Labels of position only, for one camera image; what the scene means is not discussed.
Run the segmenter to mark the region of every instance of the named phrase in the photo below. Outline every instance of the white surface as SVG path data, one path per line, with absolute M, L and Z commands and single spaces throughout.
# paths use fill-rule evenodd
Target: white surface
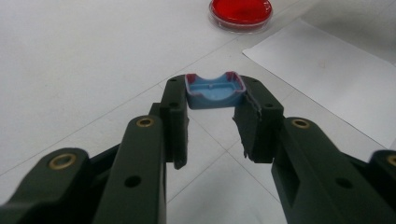
M 128 121 L 161 100 L 163 82 L 185 73 L 255 77 L 287 116 L 316 121 L 341 150 L 367 160 L 379 144 L 242 54 L 317 2 L 272 1 L 265 33 L 236 35 L 210 24 L 209 0 L 2 1 L 0 203 L 51 151 L 94 156 L 119 143 Z M 232 115 L 189 111 L 188 164 L 167 166 L 168 223 L 285 223 L 270 165 L 243 158 Z
M 244 53 L 386 148 L 396 136 L 396 67 L 297 20 Z

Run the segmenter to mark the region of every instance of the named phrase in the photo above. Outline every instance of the white sheet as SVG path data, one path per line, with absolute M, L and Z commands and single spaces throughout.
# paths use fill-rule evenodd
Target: white sheet
M 301 20 L 244 54 L 382 146 L 392 145 L 396 67 L 391 63 Z

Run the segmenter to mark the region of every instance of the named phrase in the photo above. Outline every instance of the blue object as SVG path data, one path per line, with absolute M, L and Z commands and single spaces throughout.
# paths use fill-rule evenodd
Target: blue object
M 246 87 L 235 72 L 226 72 L 215 79 L 204 79 L 196 74 L 185 76 L 187 102 L 191 109 L 222 108 L 239 105 Z

